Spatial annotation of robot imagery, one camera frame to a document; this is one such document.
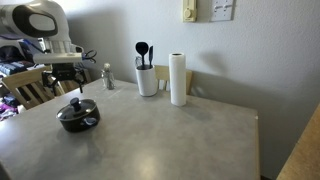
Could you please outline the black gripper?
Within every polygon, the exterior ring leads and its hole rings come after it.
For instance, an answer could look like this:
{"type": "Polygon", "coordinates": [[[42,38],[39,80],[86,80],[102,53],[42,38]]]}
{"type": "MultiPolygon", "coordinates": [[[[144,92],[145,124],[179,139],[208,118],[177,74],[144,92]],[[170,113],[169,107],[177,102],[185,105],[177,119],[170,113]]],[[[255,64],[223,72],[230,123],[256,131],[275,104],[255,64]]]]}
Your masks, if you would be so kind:
{"type": "Polygon", "coordinates": [[[57,81],[74,81],[79,85],[80,92],[83,92],[85,83],[85,74],[82,69],[78,69],[73,63],[56,63],[51,65],[51,69],[42,73],[42,83],[44,87],[49,88],[53,95],[56,95],[54,85],[49,82],[48,77],[57,81]]]}

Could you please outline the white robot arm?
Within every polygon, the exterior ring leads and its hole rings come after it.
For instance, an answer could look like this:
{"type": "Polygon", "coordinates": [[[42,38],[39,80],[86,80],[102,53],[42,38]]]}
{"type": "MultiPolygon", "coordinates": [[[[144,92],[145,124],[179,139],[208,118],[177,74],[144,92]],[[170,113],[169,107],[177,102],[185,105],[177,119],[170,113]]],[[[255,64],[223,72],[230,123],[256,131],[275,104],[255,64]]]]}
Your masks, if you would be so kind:
{"type": "Polygon", "coordinates": [[[86,82],[74,64],[84,59],[84,49],[72,43],[63,8],[54,0],[32,0],[0,7],[0,35],[4,39],[38,39],[42,52],[33,55],[36,64],[50,64],[42,72],[45,87],[56,93],[58,81],[74,81],[79,88],[86,82]]]}

